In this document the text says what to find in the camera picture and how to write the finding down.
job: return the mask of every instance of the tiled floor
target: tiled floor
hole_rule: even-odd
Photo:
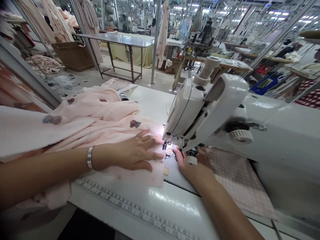
[[[102,48],[101,52],[102,52],[102,56],[103,56],[104,61],[101,64],[100,69],[104,69],[106,67],[110,67],[112,69],[111,60],[109,57],[109,52],[103,48]],[[117,67],[130,69],[129,63],[126,63],[123,61],[118,61],[118,60],[113,60],[113,63]],[[133,69],[136,72],[140,72],[141,67],[137,66],[137,65],[133,65]],[[94,85],[100,85],[100,84],[108,81],[111,78],[109,76],[103,75],[103,79],[102,79],[100,76],[100,73],[95,68],[91,68],[91,69],[85,70],[83,72],[76,72],[76,71],[67,69],[65,72],[67,74],[73,74],[73,75],[80,76],[84,79],[89,79],[88,82],[81,84],[83,87],[92,87]],[[128,78],[128,79],[131,78],[130,72],[124,71],[121,69],[116,69],[115,73],[113,72],[113,70],[109,70],[108,72],[110,72],[111,74],[115,74],[118,76]],[[167,74],[164,71],[159,71],[159,70],[155,69],[155,71],[154,71],[154,85],[151,85],[151,74],[152,74],[152,69],[148,69],[148,68],[143,67],[142,68],[142,78],[137,79],[135,84],[140,85],[140,86],[144,86],[144,87],[148,87],[148,88],[152,88],[152,89],[162,91],[162,92],[176,94],[176,92],[174,92],[172,90],[172,85],[174,82],[174,74]]]

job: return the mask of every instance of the white fabric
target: white fabric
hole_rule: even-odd
[[[170,7],[167,0],[163,3],[162,11],[163,11],[163,16],[161,20],[161,27],[160,27],[158,45],[157,45],[157,55],[159,58],[158,68],[161,68],[162,66],[164,49],[166,48],[166,45],[167,45],[168,23],[169,23],[169,13],[170,13]]]
[[[167,69],[167,67],[170,67],[171,65],[172,65],[172,61],[170,59],[167,59],[166,66],[164,68]]]
[[[50,25],[53,28],[57,38],[61,42],[74,42],[71,30],[68,24],[64,21],[58,8],[52,0],[41,0],[42,6],[50,19]]]
[[[97,15],[88,0],[76,0],[75,11],[78,12],[80,21],[82,22],[84,32],[83,34],[99,34],[99,22]],[[89,39],[96,56],[98,64],[103,62],[101,51],[100,51],[100,41]]]
[[[34,5],[31,0],[16,0],[16,2],[28,17],[32,26],[35,28],[42,40],[49,44],[55,43],[55,34],[44,20],[36,5]]]

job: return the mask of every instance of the bangle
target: bangle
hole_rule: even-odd
[[[93,167],[92,167],[92,162],[91,162],[91,153],[92,153],[92,149],[94,146],[91,146],[88,150],[88,155],[87,155],[87,163],[88,163],[88,167],[90,171],[94,171]]]

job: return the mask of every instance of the ruler markings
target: ruler markings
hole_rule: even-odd
[[[80,177],[73,181],[72,184],[166,238],[172,240],[204,240],[204,238],[190,232],[175,222],[154,213],[150,209],[135,203],[107,187],[101,186],[88,177]]]

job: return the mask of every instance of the worker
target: worker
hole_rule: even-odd
[[[152,20],[152,24],[149,30],[149,35],[152,37],[156,36],[156,19],[155,18]]]
[[[95,170],[119,166],[129,170],[152,166],[144,161],[163,159],[164,155],[148,149],[162,145],[163,140],[146,134],[144,130],[135,137],[120,143],[96,145],[92,149],[91,163]],[[37,155],[0,165],[0,207],[8,209],[66,179],[74,179],[89,171],[88,148]],[[213,171],[205,166],[206,153],[200,151],[198,165],[185,162],[179,149],[174,149],[180,171],[202,196],[209,215],[221,239],[263,240],[263,237],[237,207],[227,191],[220,185]]]
[[[131,16],[131,12],[129,12],[128,20],[129,20],[130,22],[133,22],[133,17]]]

